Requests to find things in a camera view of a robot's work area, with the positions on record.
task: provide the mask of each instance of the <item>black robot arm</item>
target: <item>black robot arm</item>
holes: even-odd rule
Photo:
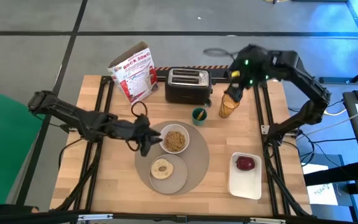
[[[104,136],[125,140],[131,150],[140,150],[142,156],[147,155],[151,145],[162,141],[158,138],[160,133],[149,127],[147,110],[146,114],[134,114],[137,118],[134,123],[131,123],[118,120],[118,117],[113,114],[85,111],[59,100],[51,91],[35,92],[28,107],[33,114],[50,114],[65,122],[69,127],[76,128],[81,137],[87,141],[98,142]],[[133,149],[129,141],[135,141],[137,148]]]
[[[275,78],[294,83],[310,100],[300,112],[281,124],[270,126],[267,138],[274,144],[281,144],[284,135],[303,124],[321,122],[324,110],[327,108],[330,92],[322,87],[303,67],[299,55],[295,51],[266,50],[255,45],[242,49],[229,67],[231,83],[225,91],[238,102],[242,91],[266,80]]]

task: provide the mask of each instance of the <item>gray floor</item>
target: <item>gray floor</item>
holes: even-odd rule
[[[358,0],[351,0],[358,15]],[[81,0],[0,0],[0,30],[71,31]],[[263,0],[89,0],[80,31],[239,31],[239,32],[358,32],[344,3]],[[0,36],[0,93],[26,104],[36,90],[52,89],[69,37]],[[247,44],[268,49],[296,50],[307,71],[316,77],[358,74],[358,37],[218,37],[218,36],[92,36],[77,37],[59,97],[75,103],[83,75],[107,75],[109,62],[139,41],[150,45],[156,66],[226,65],[228,58],[202,54],[209,47],[236,51]],[[284,83],[288,105],[299,108],[306,97]],[[332,102],[358,86],[328,85]],[[329,108],[334,113],[338,104]],[[308,133],[346,119],[325,116],[321,124],[305,126]],[[353,137],[350,123],[312,135],[312,139]],[[26,204],[48,210],[57,177],[57,157],[67,135],[50,127]],[[302,151],[310,145],[298,142]],[[356,142],[321,144],[344,162],[358,161]],[[341,212],[332,212],[332,218]]]

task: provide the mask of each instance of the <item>butcher block tabletop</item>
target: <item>butcher block tabletop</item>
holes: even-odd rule
[[[94,110],[100,80],[99,75],[84,77],[76,104],[78,107]],[[145,186],[137,175],[135,153],[127,148],[125,141],[105,137],[91,211],[271,217],[273,214],[265,166],[262,168],[262,197],[259,200],[235,197],[227,191],[229,161],[234,152],[257,155],[264,164],[254,91],[244,90],[240,106],[230,117],[221,118],[218,111],[223,91],[228,84],[214,85],[211,94],[212,107],[207,110],[208,118],[204,125],[199,127],[191,120],[191,112],[197,106],[167,103],[164,82],[158,85],[160,89],[143,100],[149,111],[151,126],[163,121],[181,121],[194,126],[205,138],[209,149],[209,167],[204,179],[186,194],[159,194]],[[105,86],[101,110],[104,108],[107,89],[108,85]],[[282,84],[268,82],[268,92],[274,121],[280,123],[289,118]],[[264,120],[267,121],[262,90],[260,98]],[[117,115],[119,119],[131,122],[135,120],[131,113],[131,104],[116,87],[113,89],[109,112]],[[70,133],[67,144],[78,138],[78,133]],[[290,138],[285,140],[295,143]],[[86,141],[80,141],[65,150],[50,208],[58,207],[77,184],[85,147]],[[303,209],[311,214],[298,151],[284,143],[280,146],[280,155],[287,188]],[[85,186],[84,192],[80,208],[85,207],[88,185]],[[281,194],[277,186],[275,192],[279,213],[283,214]]]

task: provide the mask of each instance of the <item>white bowl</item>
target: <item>white bowl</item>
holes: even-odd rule
[[[189,141],[190,141],[189,133],[187,132],[186,128],[184,128],[182,125],[179,125],[179,124],[169,124],[161,130],[160,138],[165,139],[165,136],[170,131],[179,131],[182,135],[185,136],[185,147],[182,150],[180,150],[179,152],[171,152],[164,146],[164,141],[160,142],[160,146],[162,147],[162,149],[165,152],[170,153],[170,154],[178,154],[178,153],[183,152],[189,145]]]
[[[255,168],[248,171],[239,170],[236,161],[239,156],[254,159]],[[227,190],[237,197],[258,200],[262,196],[262,160],[259,156],[235,152],[231,156],[229,165],[229,183]]]

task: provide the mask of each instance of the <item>black toaster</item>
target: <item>black toaster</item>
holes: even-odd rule
[[[212,93],[207,70],[171,68],[165,77],[165,99],[171,103],[203,105]]]

